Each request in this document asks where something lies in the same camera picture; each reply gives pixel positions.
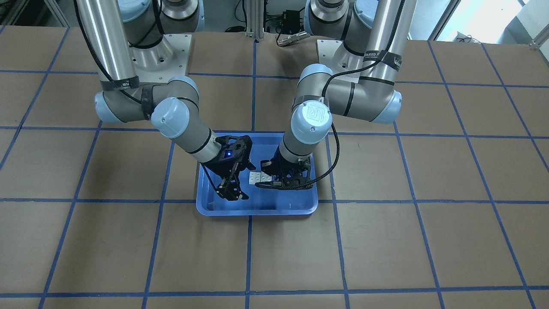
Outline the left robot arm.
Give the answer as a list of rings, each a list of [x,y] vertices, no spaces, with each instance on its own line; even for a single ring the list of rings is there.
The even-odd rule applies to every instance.
[[[311,64],[302,71],[292,104],[290,126],[261,170],[270,182],[258,188],[308,189],[323,178],[310,179],[310,155],[335,129],[333,115],[390,124],[401,109],[394,89],[413,19],[415,0],[379,0],[373,18],[366,0],[310,0],[305,30],[342,42],[341,60]]]

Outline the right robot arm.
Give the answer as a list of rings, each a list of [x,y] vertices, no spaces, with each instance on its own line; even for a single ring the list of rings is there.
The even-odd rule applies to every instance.
[[[75,0],[75,15],[96,63],[102,91],[94,98],[104,123],[150,121],[193,156],[206,173],[221,179],[212,188],[228,201],[247,200],[239,174],[255,170],[251,138],[218,136],[199,117],[199,91],[184,74],[166,82],[141,83],[139,72],[176,65],[169,35],[203,26],[199,0]]]

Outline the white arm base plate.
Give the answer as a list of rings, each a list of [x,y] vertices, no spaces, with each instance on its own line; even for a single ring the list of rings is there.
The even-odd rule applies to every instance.
[[[365,52],[355,52],[341,40],[318,40],[318,56],[322,64],[333,71],[328,91],[347,89],[351,86],[367,93],[388,94],[394,90],[394,82],[384,76],[385,69],[392,70],[387,46],[369,47]]]

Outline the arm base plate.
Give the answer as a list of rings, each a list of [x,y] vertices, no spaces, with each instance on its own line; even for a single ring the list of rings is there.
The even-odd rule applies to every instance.
[[[130,48],[140,84],[166,84],[175,76],[186,76],[191,45],[191,34],[168,34],[155,47]]]

